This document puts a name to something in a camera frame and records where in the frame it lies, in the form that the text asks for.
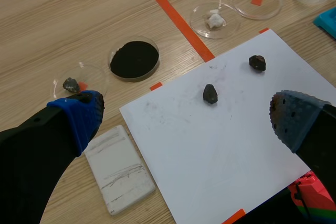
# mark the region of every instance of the robotic hand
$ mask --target robotic hand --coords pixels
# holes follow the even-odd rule
[[[309,166],[336,202],[336,108],[284,90],[273,96],[270,118],[278,138]]]
[[[103,96],[83,91],[0,132],[0,223],[40,222],[58,180],[97,133],[103,112]]]

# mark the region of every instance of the small stone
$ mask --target small stone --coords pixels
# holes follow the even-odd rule
[[[255,70],[265,71],[266,70],[266,62],[263,56],[261,55],[253,55],[249,58],[249,64]]]
[[[207,84],[203,91],[203,100],[214,104],[218,101],[218,95],[217,92],[212,84]]]
[[[78,93],[80,91],[77,81],[71,77],[65,80],[63,88],[71,93]]]

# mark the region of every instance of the green part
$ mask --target green part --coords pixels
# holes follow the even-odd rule
[[[298,207],[298,208],[302,214],[307,214],[304,207]],[[318,209],[318,208],[308,208],[308,210],[309,210],[309,213],[314,216],[336,219],[336,211],[324,210],[324,209]]]

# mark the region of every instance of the red object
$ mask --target red object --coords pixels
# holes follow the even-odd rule
[[[79,81],[79,82],[78,82],[78,86],[79,86],[79,90],[80,90],[80,91],[84,91],[84,90],[86,90],[86,89],[88,88],[89,85],[87,85],[87,84],[84,83],[84,82]]]
[[[157,84],[154,84],[153,86],[150,87],[150,89],[153,91],[154,89],[157,89],[162,86],[162,83],[158,82]]]
[[[205,61],[215,58],[213,53],[206,47],[202,40],[197,36],[182,16],[175,10],[168,0],[156,0],[161,8],[166,12],[168,17],[174,22],[175,26],[180,30],[184,37],[189,41],[199,56]]]
[[[294,195],[297,193],[296,184],[299,185],[302,197],[308,208],[317,208],[323,210],[336,211],[336,205],[331,199],[329,193],[318,179],[314,172],[310,171],[304,174],[301,178],[295,180],[288,186],[290,196],[298,207],[303,207],[302,201],[295,199]]]
[[[226,221],[224,221],[222,224],[232,224],[235,221],[239,220],[244,215],[245,215],[245,211],[241,209],[238,212],[236,212],[234,215],[232,215],[230,218],[228,218]]]
[[[263,0],[251,0],[251,4],[261,6],[263,3]]]
[[[266,32],[266,31],[268,31],[268,30],[269,30],[269,28],[266,27],[266,28],[264,28],[263,30],[260,30],[259,33],[262,34],[262,33]]]

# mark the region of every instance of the petri dish lid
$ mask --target petri dish lid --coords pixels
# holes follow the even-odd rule
[[[63,83],[68,79],[75,79],[79,86],[79,92],[84,90],[95,90],[106,95],[108,89],[108,79],[102,68],[93,64],[79,62],[73,68],[61,72],[53,79],[51,84],[51,98],[59,99],[73,95],[63,88]]]
[[[220,27],[211,29],[207,23],[211,12],[218,10],[224,19]],[[240,16],[228,4],[208,2],[196,7],[190,16],[190,26],[199,35],[210,39],[221,39],[232,36],[240,27]]]
[[[280,12],[282,0],[232,0],[232,5],[243,17],[263,20]]]

